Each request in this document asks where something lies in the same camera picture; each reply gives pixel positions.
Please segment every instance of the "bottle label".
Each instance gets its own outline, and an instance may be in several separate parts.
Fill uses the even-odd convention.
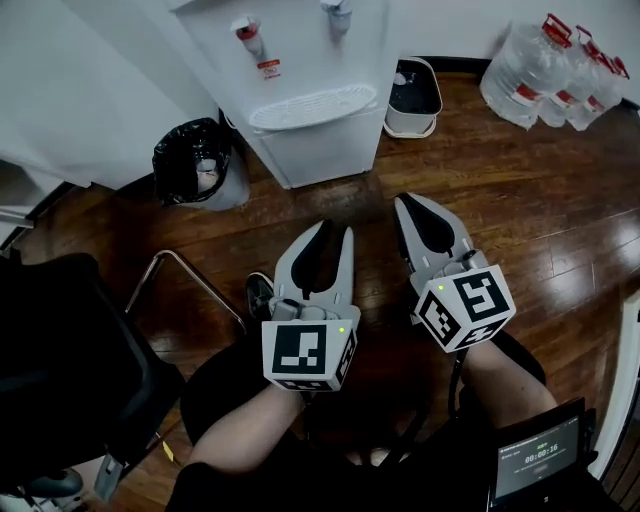
[[[549,99],[560,108],[569,108],[570,106],[578,103],[578,100],[571,96],[567,91],[560,91],[559,93],[550,96]]]
[[[515,92],[511,95],[514,101],[517,101],[525,107],[533,107],[542,96],[539,92],[534,91],[525,84],[520,84]]]
[[[589,96],[589,99],[584,102],[584,107],[594,114],[602,114],[604,112],[604,106],[593,96]]]

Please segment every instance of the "forearm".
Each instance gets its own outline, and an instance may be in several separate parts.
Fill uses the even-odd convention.
[[[269,384],[214,423],[198,440],[189,463],[205,462],[225,473],[257,468],[304,408],[299,393]]]
[[[497,428],[532,418],[557,403],[549,390],[491,341],[469,349],[462,381],[483,405]]]

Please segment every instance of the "trash can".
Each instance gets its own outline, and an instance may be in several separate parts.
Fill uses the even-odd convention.
[[[431,65],[418,57],[398,61],[384,129],[398,139],[428,137],[436,128],[442,97]]]
[[[164,206],[222,211],[249,199],[249,177],[231,129],[211,118],[175,127],[153,151],[156,194]]]

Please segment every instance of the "screen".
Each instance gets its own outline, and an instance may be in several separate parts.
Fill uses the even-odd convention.
[[[524,489],[576,462],[579,435],[580,421],[576,416],[534,437],[500,448],[495,497]]]

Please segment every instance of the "black trash bag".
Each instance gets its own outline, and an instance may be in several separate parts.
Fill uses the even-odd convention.
[[[205,201],[224,183],[231,155],[232,133],[204,117],[176,126],[153,150],[156,195],[163,206]],[[198,191],[199,162],[214,160],[218,179],[211,188]]]

